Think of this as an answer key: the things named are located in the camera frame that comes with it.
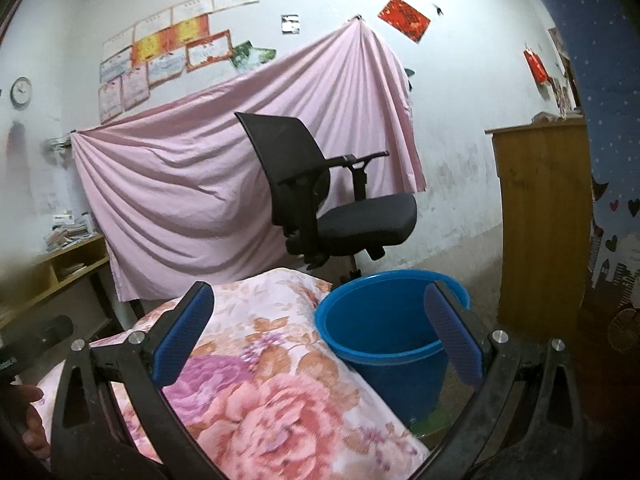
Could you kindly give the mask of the person's left hand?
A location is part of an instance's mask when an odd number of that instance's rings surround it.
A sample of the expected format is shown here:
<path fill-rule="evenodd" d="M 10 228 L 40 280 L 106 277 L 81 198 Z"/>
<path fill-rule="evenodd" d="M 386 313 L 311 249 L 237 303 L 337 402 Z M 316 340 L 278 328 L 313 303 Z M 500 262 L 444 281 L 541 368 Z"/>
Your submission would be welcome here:
<path fill-rule="evenodd" d="M 43 391 L 37 386 L 13 385 L 12 394 L 20 406 L 18 419 L 24 424 L 24 429 L 20 430 L 24 445 L 38 460 L 48 460 L 51 447 L 42 418 L 34 407 L 43 398 Z"/>

